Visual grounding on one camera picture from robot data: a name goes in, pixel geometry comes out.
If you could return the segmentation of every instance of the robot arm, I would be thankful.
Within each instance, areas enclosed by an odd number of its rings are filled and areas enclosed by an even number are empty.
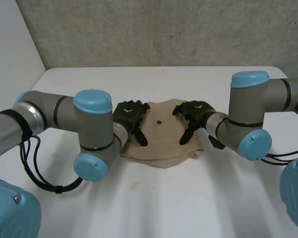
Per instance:
[[[264,158],[272,139],[262,129],[264,114],[298,114],[298,79],[270,79],[263,71],[240,72],[232,77],[229,112],[214,112],[204,128],[209,135],[250,161]]]
[[[262,129],[264,114],[298,114],[298,78],[270,79],[263,71],[236,73],[231,82],[228,115],[216,112],[205,102],[199,104],[189,102],[177,111],[190,121],[189,125],[197,123],[204,128],[215,147],[219,148],[220,142],[250,161],[261,160],[272,145],[271,136]],[[280,195],[289,217],[298,226],[298,159],[283,170]]]
[[[129,108],[128,118],[125,108]],[[80,153],[74,170],[83,180],[99,181],[129,133],[143,139],[139,122],[147,109],[140,101],[124,102],[113,115],[111,97],[101,90],[84,90],[74,97],[26,92],[11,110],[0,112],[0,155],[50,127],[77,132]]]

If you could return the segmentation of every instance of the black cable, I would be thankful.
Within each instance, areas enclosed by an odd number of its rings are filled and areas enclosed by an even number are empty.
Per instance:
[[[285,156],[289,156],[289,155],[295,155],[298,154],[298,150],[290,152],[290,153],[286,153],[286,154],[267,154],[265,157],[279,161],[281,163],[275,163],[275,162],[270,162],[267,160],[262,159],[263,162],[270,164],[270,165],[280,165],[280,166],[284,166],[284,165],[288,165],[291,161],[297,160],[298,158],[295,159],[291,159],[291,160],[281,160],[281,159],[277,159],[276,157],[285,157]]]
[[[27,150],[25,150],[25,145],[24,143],[20,144],[20,157],[21,157],[21,161],[24,165],[24,169],[26,171],[26,173],[28,174],[28,176],[30,177],[30,179],[41,189],[45,190],[45,191],[50,191],[50,192],[55,192],[55,193],[62,193],[62,192],[68,192],[68,191],[72,191],[75,188],[77,188],[81,182],[83,181],[83,179],[81,178],[77,178],[74,182],[72,182],[69,185],[66,186],[54,186],[52,184],[50,184],[49,182],[47,182],[43,176],[41,175],[39,168],[37,166],[37,154],[39,151],[39,147],[41,144],[41,139],[38,136],[32,136],[33,138],[37,139],[37,144],[35,146],[35,150],[34,150],[34,155],[33,155],[33,164],[34,164],[34,168],[36,173],[38,174],[39,178],[43,181],[39,181],[36,176],[33,174],[33,172],[31,171],[29,165],[28,165],[28,156],[29,156],[29,152],[30,152],[30,147],[31,147],[31,142],[30,139],[28,140],[28,148]]]
[[[261,159],[261,161],[267,163],[267,164],[270,164],[270,165],[280,165],[280,166],[285,166],[285,165],[288,165],[289,162],[287,163],[275,163],[275,162],[270,162],[270,161],[267,161],[267,160],[264,160],[264,159]]]
[[[268,154],[268,155],[273,156],[273,157],[284,157],[284,156],[295,155],[295,154],[298,154],[298,150],[290,152],[290,153],[286,153],[286,154],[276,154],[276,155]]]

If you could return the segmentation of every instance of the screw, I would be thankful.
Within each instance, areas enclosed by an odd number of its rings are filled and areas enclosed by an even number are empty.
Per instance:
[[[20,195],[17,195],[14,197],[15,203],[19,203],[21,201],[22,197]]]

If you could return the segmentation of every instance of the white wall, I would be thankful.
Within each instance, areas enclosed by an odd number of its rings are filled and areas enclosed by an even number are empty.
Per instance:
[[[0,0],[0,111],[31,89],[44,71],[15,0]]]

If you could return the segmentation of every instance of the gray robot arm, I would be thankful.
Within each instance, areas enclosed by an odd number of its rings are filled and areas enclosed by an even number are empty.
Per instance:
[[[75,97],[30,91],[12,110],[0,112],[0,155],[50,127],[78,133],[74,170],[89,181],[105,176],[128,138],[113,122],[111,97],[104,91],[84,90]]]
[[[264,114],[292,111],[298,114],[298,78],[270,79],[263,71],[232,77],[228,115],[215,112],[205,129],[209,135],[248,160],[260,160],[272,139],[263,130]]]

